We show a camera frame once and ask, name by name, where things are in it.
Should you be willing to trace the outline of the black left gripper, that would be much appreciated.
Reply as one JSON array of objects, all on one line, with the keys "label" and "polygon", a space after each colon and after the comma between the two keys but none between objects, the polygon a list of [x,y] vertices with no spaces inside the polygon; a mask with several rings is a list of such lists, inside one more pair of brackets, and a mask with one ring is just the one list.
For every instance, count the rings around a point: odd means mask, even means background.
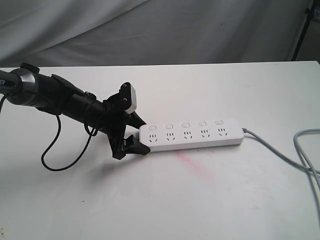
[{"label": "black left gripper", "polygon": [[123,98],[120,93],[116,93],[102,102],[101,130],[107,134],[112,157],[117,160],[121,160],[126,154],[147,155],[150,152],[150,148],[133,134],[124,138],[126,125],[139,130],[146,122],[135,111],[127,115],[123,108],[127,101],[123,101]]}]

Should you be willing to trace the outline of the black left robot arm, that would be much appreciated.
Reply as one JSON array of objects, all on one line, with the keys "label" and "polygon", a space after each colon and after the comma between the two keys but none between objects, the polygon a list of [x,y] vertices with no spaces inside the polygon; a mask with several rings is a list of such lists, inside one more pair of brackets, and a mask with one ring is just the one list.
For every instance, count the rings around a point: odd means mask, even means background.
[{"label": "black left robot arm", "polygon": [[125,137],[127,126],[139,129],[145,125],[136,113],[136,91],[129,82],[123,83],[116,94],[99,101],[94,94],[58,75],[46,76],[40,74],[38,67],[22,63],[10,72],[0,72],[0,92],[14,105],[64,115],[82,123],[85,130],[93,128],[95,134],[106,134],[115,159],[150,152],[150,148],[133,135]]}]

